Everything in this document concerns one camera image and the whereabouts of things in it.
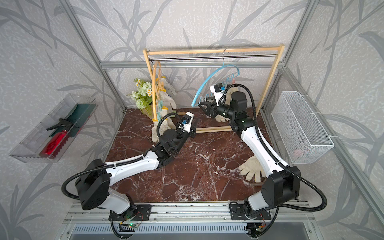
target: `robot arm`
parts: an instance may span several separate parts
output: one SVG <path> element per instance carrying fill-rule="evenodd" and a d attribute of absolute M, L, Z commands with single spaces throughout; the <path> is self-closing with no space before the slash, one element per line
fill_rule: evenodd
<path fill-rule="evenodd" d="M 254 218 L 258 216 L 261 209 L 273 209 L 279 204 L 294 199 L 299 195 L 300 180 L 287 173 L 280 167 L 270 154 L 266 151 L 260 142 L 262 138 L 270 152 L 282 163 L 297 175 L 301 175 L 299 169 L 290 167 L 268 144 L 264 136 L 259 131 L 256 133 L 254 121 L 247 115 L 247 99 L 243 92 L 233 92 L 230 105 L 220 104 L 225 97 L 224 89 L 221 83 L 210 87 L 214 96 L 207 98 L 205 102 L 199 104 L 199 107 L 207 116 L 214 118 L 216 115 L 229 118 L 229 125 L 238 136 L 249 146 L 254 155 L 260 161 L 266 174 L 266 181 L 262 190 L 249 196 L 244 200 L 244 209 L 246 216 Z"/>
<path fill-rule="evenodd" d="M 176 130 L 167 129 L 163 135 L 159 136 L 156 146 L 148 149 L 144 154 L 116 162 L 103 163 L 101 159 L 92 161 L 84 171 L 91 172 L 86 174 L 83 172 L 75 182 L 82 208 L 90 210 L 102 207 L 122 215 L 124 219 L 132 216 L 136 206 L 127 195 L 113 190 L 110 186 L 124 178 L 170 163 L 188 137 L 195 137 L 196 127 L 192 125 L 193 117 L 192 113 L 187 112 Z M 63 184 L 64 190 L 63 188 L 62 190 L 65 195 L 70 196 L 66 194 L 66 184 L 68 182 Z"/>

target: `blue clothes hanger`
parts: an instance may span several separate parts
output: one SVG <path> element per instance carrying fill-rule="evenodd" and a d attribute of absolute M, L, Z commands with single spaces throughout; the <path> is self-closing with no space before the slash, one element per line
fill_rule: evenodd
<path fill-rule="evenodd" d="M 227 68 L 227 67 L 234 67 L 234 68 L 237 69 L 237 75 L 236 75 L 236 76 L 233 76 L 233 77 L 231 76 L 231 79 L 233 79 L 233 78 L 235 78 L 235 77 L 237 77 L 237 76 L 240 75 L 240 69 L 239 69 L 238 67 L 236 67 L 235 65 L 232 65 L 232 64 L 224 65 L 224 62 L 223 62 L 223 66 L 221 66 L 221 67 L 219 67 L 218 69 L 216 69 L 211 75 L 209 75 L 209 76 L 207 77 L 207 79 L 203 82 L 203 84 L 201 84 L 201 86 L 200 86 L 199 89 L 197 90 L 197 93 L 196 93 L 196 95 L 195 95 L 195 97 L 194 97 L 194 99 L 193 99 L 193 101 L 192 101 L 192 104 L 191 104 L 192 107 L 195 107 L 195 106 L 197 106 L 197 105 L 200 104 L 202 97 L 200 97 L 200 99 L 199 99 L 199 103 L 198 103 L 198 104 L 196 104 L 196 100 L 197 100 L 197 97 L 199 96 L 199 94 L 201 93 L 201 91 L 203 90 L 203 87 L 205 86 L 205 84 L 206 84 L 206 83 L 213 77 L 213 75 L 215 75 L 218 71 L 220 71 L 221 69 Z"/>

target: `flower pot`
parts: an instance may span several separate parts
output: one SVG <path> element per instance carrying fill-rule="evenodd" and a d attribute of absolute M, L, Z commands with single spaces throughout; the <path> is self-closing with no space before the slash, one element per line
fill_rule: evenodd
<path fill-rule="evenodd" d="M 153 119 L 153 108 L 152 108 L 152 104 L 147 106 L 146 108 L 144 109 L 141 109 L 141 112 L 143 114 L 145 114 L 147 117 L 149 117 L 149 119 Z"/>

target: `wooden frame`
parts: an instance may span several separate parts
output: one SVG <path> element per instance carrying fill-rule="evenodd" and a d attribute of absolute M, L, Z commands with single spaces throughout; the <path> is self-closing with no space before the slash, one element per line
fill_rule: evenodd
<path fill-rule="evenodd" d="M 277 51 L 277 56 L 275 57 L 271 70 L 269 71 L 268 78 L 264 85 L 264 90 L 261 95 L 261 98 L 256 107 L 256 115 L 260 112 L 260 108 L 262 107 L 265 96 L 268 92 L 269 86 L 272 82 L 273 75 L 275 74 L 277 64 L 279 63 L 281 56 L 283 54 L 285 45 L 280 44 L 280 46 L 275 47 L 257 47 L 257 48 L 226 48 L 226 49 L 204 49 L 204 50 L 174 50 L 174 51 L 147 51 L 145 48 L 143 50 L 144 58 L 147 63 L 148 71 L 152 80 L 152 102 L 155 102 L 155 79 L 156 79 L 156 68 L 157 62 L 151 66 L 149 61 L 149 55 L 170 55 L 170 54 L 197 54 L 197 53 L 244 53 L 244 52 L 252 52 L 252 51 Z M 156 106 L 153 105 L 153 113 L 154 118 L 156 119 Z M 196 129 L 197 132 L 221 132 L 221 131 L 230 131 L 231 128 L 227 127 L 203 127 Z"/>

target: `green cloth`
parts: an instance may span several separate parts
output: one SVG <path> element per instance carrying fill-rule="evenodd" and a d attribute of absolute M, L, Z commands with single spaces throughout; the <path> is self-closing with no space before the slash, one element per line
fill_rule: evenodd
<path fill-rule="evenodd" d="M 79 129 L 85 124 L 93 110 L 96 108 L 96 104 L 78 103 L 65 117 L 68 121 L 75 123 L 75 126 L 68 133 L 69 137 L 75 137 Z M 53 137 L 56 133 L 61 132 L 65 127 L 58 127 L 50 137 Z"/>

